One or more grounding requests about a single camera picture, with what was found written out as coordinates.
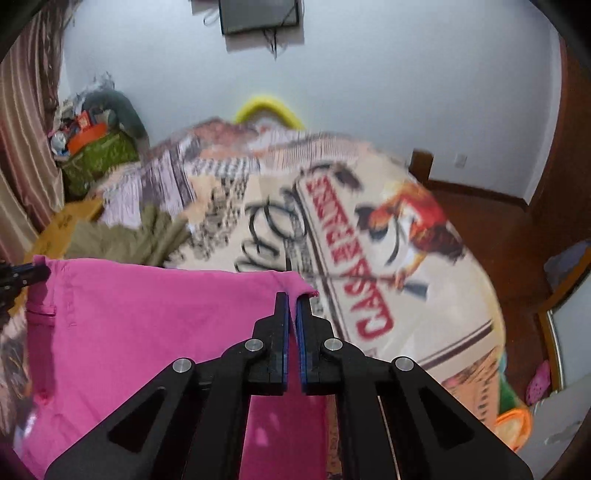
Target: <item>pink shirt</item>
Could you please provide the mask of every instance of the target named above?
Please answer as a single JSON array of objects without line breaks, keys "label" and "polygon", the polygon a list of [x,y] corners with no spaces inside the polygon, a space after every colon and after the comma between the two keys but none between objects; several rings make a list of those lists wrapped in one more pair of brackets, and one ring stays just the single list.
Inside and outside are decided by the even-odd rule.
[{"label": "pink shirt", "polygon": [[[179,357],[203,362],[252,335],[287,292],[312,293],[295,272],[181,271],[105,260],[48,260],[30,287],[28,353],[37,420],[22,459],[42,478],[50,463]],[[326,477],[325,402],[301,393],[290,336],[288,391],[253,397],[240,478]]]}]

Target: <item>striped curtain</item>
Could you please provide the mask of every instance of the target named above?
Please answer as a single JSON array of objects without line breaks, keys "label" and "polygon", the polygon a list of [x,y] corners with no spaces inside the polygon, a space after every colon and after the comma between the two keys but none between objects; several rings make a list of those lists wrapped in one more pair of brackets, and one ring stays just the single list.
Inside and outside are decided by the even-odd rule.
[{"label": "striped curtain", "polygon": [[47,143],[58,106],[63,29],[70,0],[51,0],[0,64],[0,257],[20,263],[64,203]]}]

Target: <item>bed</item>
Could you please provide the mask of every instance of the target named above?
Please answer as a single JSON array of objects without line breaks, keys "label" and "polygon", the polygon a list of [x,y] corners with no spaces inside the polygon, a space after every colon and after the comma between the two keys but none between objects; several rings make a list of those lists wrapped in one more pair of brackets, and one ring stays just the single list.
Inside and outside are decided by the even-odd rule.
[{"label": "bed", "polygon": [[[414,358],[494,427],[504,347],[494,289],[403,159],[344,135],[212,119],[114,171],[93,194],[110,225],[137,227],[148,203],[184,216],[191,238],[167,268],[298,271],[319,292],[313,313],[339,337],[376,358]],[[1,348],[17,361],[3,359],[13,371],[0,374],[0,388],[11,389],[3,429],[17,433],[18,451],[31,402],[24,321],[11,324]],[[328,422],[327,478],[337,478],[330,412]]]}]

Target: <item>white wall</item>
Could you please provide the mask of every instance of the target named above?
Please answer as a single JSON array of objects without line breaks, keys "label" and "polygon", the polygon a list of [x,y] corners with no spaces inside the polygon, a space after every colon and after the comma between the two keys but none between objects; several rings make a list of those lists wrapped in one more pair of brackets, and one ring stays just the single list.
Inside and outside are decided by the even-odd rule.
[{"label": "white wall", "polygon": [[84,0],[64,44],[72,91],[108,70],[152,144],[266,93],[311,129],[429,149],[435,179],[522,197],[543,168],[560,56],[529,0],[306,0],[303,38],[280,34],[292,43],[277,61],[260,33],[226,41],[203,15],[187,0]]}]

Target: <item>orange basket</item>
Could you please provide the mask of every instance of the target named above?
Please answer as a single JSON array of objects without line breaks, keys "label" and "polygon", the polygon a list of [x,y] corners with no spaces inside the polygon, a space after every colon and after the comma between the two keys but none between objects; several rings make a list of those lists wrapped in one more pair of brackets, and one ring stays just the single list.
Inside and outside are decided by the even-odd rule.
[{"label": "orange basket", "polygon": [[107,124],[96,124],[74,135],[68,142],[70,155],[76,155],[85,145],[104,137],[107,134]]}]

